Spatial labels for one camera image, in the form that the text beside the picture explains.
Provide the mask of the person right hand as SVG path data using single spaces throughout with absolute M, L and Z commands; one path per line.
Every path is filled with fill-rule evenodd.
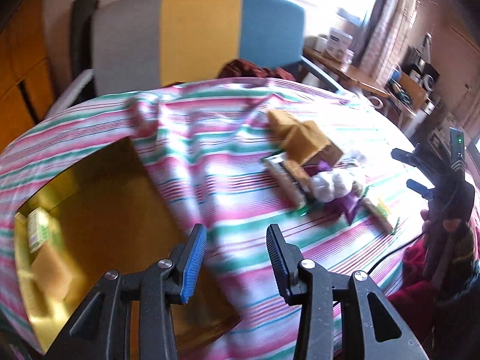
M 443 221 L 435 219 L 429 210 L 422 210 L 421 218 L 423 220 L 422 232 L 425 235 L 432 233 L 433 230 L 440 227 L 442 227 L 448 233 L 454 233 L 461 225 L 460 219 L 444 219 Z

